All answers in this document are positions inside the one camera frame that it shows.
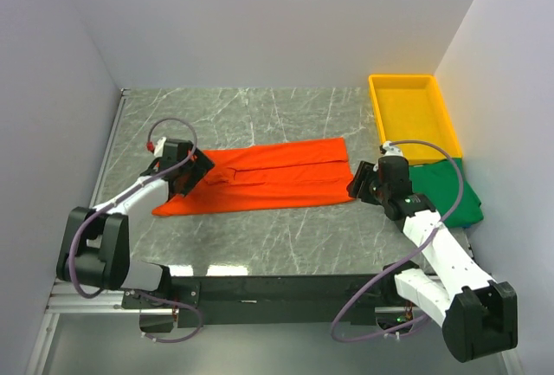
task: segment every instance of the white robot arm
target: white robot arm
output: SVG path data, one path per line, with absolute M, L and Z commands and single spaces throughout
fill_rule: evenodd
M 164 293 L 171 286 L 169 269 L 164 265 L 132 260 L 129 253 L 129 235 L 134 235 L 137 224 L 151 211 L 176 194 L 186 195 L 214 167 L 199 149 L 190 162 L 166 175 L 153 179 L 160 171 L 179 164 L 189 155 L 192 143 L 179 139 L 159 140 L 152 148 L 155 159 L 137 181 L 118 196 L 93 208 L 75 208 L 68 217 L 60 255 L 56 267 L 58 278 L 71 281 L 69 250 L 77 229 L 90 217 L 107 206 L 113 206 L 87 226 L 75 255 L 75 271 L 79 282 L 102 289 L 136 288 Z M 132 188 L 140 186 L 119 204 Z M 102 236 L 99 248 L 88 246 L 87 240 Z
M 439 277 L 433 281 L 409 262 L 408 267 L 392 271 L 396 294 L 442 328 L 448 349 L 461 362 L 515 347 L 515 290 L 483 271 L 441 222 L 434 205 L 412 191 L 409 163 L 400 149 L 387 142 L 382 153 L 375 165 L 360 164 L 349 185 L 350 196 L 382 205 L 385 215 L 421 249 Z M 435 237 L 429 242 L 434 229 Z

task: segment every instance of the gray marble surface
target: gray marble surface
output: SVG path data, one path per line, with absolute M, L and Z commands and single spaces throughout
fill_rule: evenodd
M 193 123 L 201 149 L 344 137 L 352 171 L 378 157 L 365 88 L 179 88 L 126 91 L 96 202 L 115 196 L 148 166 L 151 124 L 177 116 Z M 189 139 L 168 122 L 156 131 Z M 454 235 L 464 248 L 462 230 Z M 413 244 L 380 207 L 360 202 L 190 217 L 147 217 L 131 235 L 132 257 L 182 275 L 376 273 Z M 430 271 L 422 257 L 417 257 Z

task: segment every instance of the white backdrop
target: white backdrop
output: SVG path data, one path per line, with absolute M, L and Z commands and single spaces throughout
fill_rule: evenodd
M 525 373 L 552 373 L 554 0 L 475 0 L 437 70 L 485 221 L 480 264 L 519 296 Z
M 0 373 L 23 373 L 119 97 L 68 0 L 0 0 Z
M 72 0 L 120 87 L 433 73 L 473 0 Z

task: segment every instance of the purple cable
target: purple cable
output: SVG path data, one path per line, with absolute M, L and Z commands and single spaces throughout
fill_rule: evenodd
M 77 254 L 77 248 L 79 247 L 79 241 L 81 240 L 81 236 L 82 236 L 83 232 L 85 231 L 85 229 L 87 228 L 87 226 L 90 225 L 90 223 L 94 219 L 96 219 L 100 215 L 108 212 L 110 209 L 114 208 L 115 206 L 117 206 L 118 204 L 120 204 L 121 202 L 126 200 L 127 198 L 131 197 L 132 195 L 134 195 L 137 191 L 142 189 L 147 184 L 149 184 L 149 183 L 153 182 L 154 180 L 157 180 L 157 179 L 165 176 L 167 173 L 169 173 L 171 171 L 174 171 L 174 170 L 178 169 L 179 167 L 181 167 L 182 165 L 184 165 L 185 163 L 187 163 L 190 160 L 190 158 L 192 158 L 192 155 L 196 151 L 196 145 L 198 144 L 198 137 L 196 135 L 196 131 L 195 131 L 195 129 L 192 126 L 191 123 L 189 123 L 186 120 L 181 120 L 180 118 L 167 117 L 167 118 L 162 118 L 161 120 L 156 121 L 154 123 L 154 125 L 151 127 L 150 131 L 148 132 L 148 141 L 149 142 L 151 141 L 151 136 L 152 136 L 152 133 L 154 132 L 154 128 L 156 128 L 162 122 L 165 122 L 165 121 L 168 121 L 168 120 L 178 121 L 181 124 L 185 124 L 189 128 L 190 132 L 192 133 L 192 148 L 190 149 L 190 152 L 187 155 L 187 157 L 185 157 L 183 160 L 181 160 L 176 165 L 173 165 L 172 167 L 170 167 L 168 169 L 165 169 L 163 171 L 159 171 L 154 176 L 150 176 L 144 182 L 142 182 L 142 184 L 134 185 L 131 189 L 126 191 L 123 195 L 116 198 L 112 203 L 107 204 L 106 206 L 104 206 L 103 208 L 101 208 L 99 210 L 96 210 L 90 217 L 88 217 L 85 220 L 85 222 L 83 222 L 81 224 L 81 226 L 75 232 L 75 236 L 73 238 L 73 241 L 71 242 L 71 247 L 69 249 L 69 257 L 68 257 L 69 278 L 70 278 L 70 280 L 73 284 L 73 287 L 75 287 L 75 290 L 77 291 L 77 293 L 79 293 L 79 295 L 81 297 L 84 297 L 85 299 L 93 299 L 94 297 L 96 297 L 98 294 L 100 294 L 102 292 L 102 289 L 99 289 L 98 291 L 95 291 L 94 293 L 87 293 L 85 290 L 83 290 L 83 288 L 81 287 L 81 285 L 79 283 L 79 280 L 77 279 L 77 271 L 75 269 L 75 255 Z
M 188 339 L 192 338 L 194 335 L 196 335 L 198 332 L 200 332 L 200 330 L 204 326 L 204 317 L 202 315 L 202 312 L 200 310 L 198 310 L 197 308 L 189 305 L 189 304 L 181 303 L 180 301 L 171 301 L 171 300 L 166 300 L 166 299 L 160 299 L 158 297 L 154 297 L 153 295 L 150 295 L 150 294 L 145 293 L 144 291 L 140 291 L 140 290 L 135 290 L 135 293 L 137 293 L 141 297 L 144 297 L 144 298 L 146 298 L 150 301 L 157 301 L 159 303 L 164 303 L 164 304 L 168 304 L 170 306 L 175 306 L 175 307 L 179 307 L 179 308 L 186 308 L 187 310 L 190 310 L 192 313 L 194 313 L 196 315 L 196 317 L 198 318 L 198 325 L 196 326 L 196 328 L 192 332 L 187 334 L 186 336 L 183 336 L 182 338 L 160 339 L 160 338 L 157 338 L 156 336 L 154 336 L 152 334 L 145 333 L 145 337 L 148 338 L 148 339 L 151 339 L 151 340 L 153 340 L 155 342 L 158 342 L 158 343 L 184 342 L 185 340 L 188 340 Z
M 458 168 L 458 165 L 454 162 L 454 159 L 452 157 L 450 157 L 450 155 L 447 152 L 445 152 L 444 150 L 442 150 L 438 145 L 429 143 L 427 141 L 422 141 L 422 140 L 419 140 L 419 139 L 403 139 L 403 140 L 400 140 L 400 141 L 393 141 L 390 144 L 391 145 L 400 145 L 400 144 L 426 145 L 426 146 L 434 148 L 434 149 L 436 149 L 436 151 L 440 152 L 444 157 L 447 158 L 447 160 L 450 162 L 450 164 L 454 167 L 454 170 L 456 172 L 456 176 L 458 178 L 458 196 L 456 197 L 456 200 L 454 201 L 452 207 L 450 207 L 450 209 L 444 215 L 442 215 L 439 223 L 444 223 L 444 221 L 446 221 L 450 217 L 450 215 L 452 215 L 452 213 L 458 208 L 458 205 L 460 204 L 461 198 L 464 194 L 464 180 L 463 180 L 463 177 L 461 176 L 461 171 Z M 335 319 L 331 323 L 331 337 L 333 339 L 335 339 L 337 342 L 343 342 L 343 343 L 361 342 L 361 341 L 364 341 L 364 340 L 374 339 L 374 338 L 383 336 L 384 333 L 392 333 L 392 332 L 397 331 L 398 329 L 402 329 L 402 328 L 411 326 L 411 325 L 413 325 L 414 323 L 416 323 L 418 321 L 423 321 L 427 317 L 426 315 L 423 315 L 421 317 L 418 317 L 417 319 L 407 321 L 407 322 L 402 323 L 401 325 L 398 325 L 398 326 L 395 326 L 395 327 L 391 327 L 391 328 L 389 328 L 389 329 L 387 329 L 383 332 L 369 333 L 369 334 L 366 334 L 366 335 L 363 335 L 363 336 L 357 336 L 355 338 L 339 338 L 339 336 L 337 336 L 337 334 L 335 334 L 337 324 L 345 316 L 346 312 L 348 312 L 348 310 L 350 310 L 350 308 L 354 305 L 354 303 L 356 303 L 356 301 L 358 301 L 358 299 L 367 290 L 369 290 L 371 287 L 373 287 L 373 285 L 375 285 L 378 281 L 380 281 L 386 275 L 393 272 L 395 269 L 397 269 L 401 265 L 405 264 L 406 262 L 408 262 L 409 260 L 414 258 L 416 255 L 420 254 L 424 249 L 426 249 L 429 246 L 429 244 L 433 242 L 433 239 L 435 238 L 435 235 L 438 231 L 439 231 L 439 229 L 435 226 L 433 228 L 433 230 L 431 230 L 431 233 L 429 234 L 428 238 L 425 240 L 425 242 L 420 247 L 414 249 L 411 253 L 406 255 L 404 258 L 398 260 L 397 262 L 392 264 L 390 267 L 384 269 L 379 274 L 377 274 L 375 277 L 373 277 L 371 280 L 366 282 L 364 284 L 364 286 L 361 287 L 351 297 L 351 299 L 349 299 L 346 302 L 346 304 L 343 306 L 343 308 L 340 309 L 337 316 L 335 317 Z
M 420 330 L 422 330 L 431 321 L 431 318 L 429 316 L 427 316 L 426 314 L 424 314 L 423 316 L 420 316 L 417 319 L 412 320 L 412 323 L 416 322 L 416 320 L 421 321 L 422 324 L 419 325 L 418 327 L 412 327 L 412 330 L 410 330 L 407 333 L 402 333 L 400 335 L 401 338 L 406 338 L 408 336 L 411 336 L 412 334 L 418 333 Z

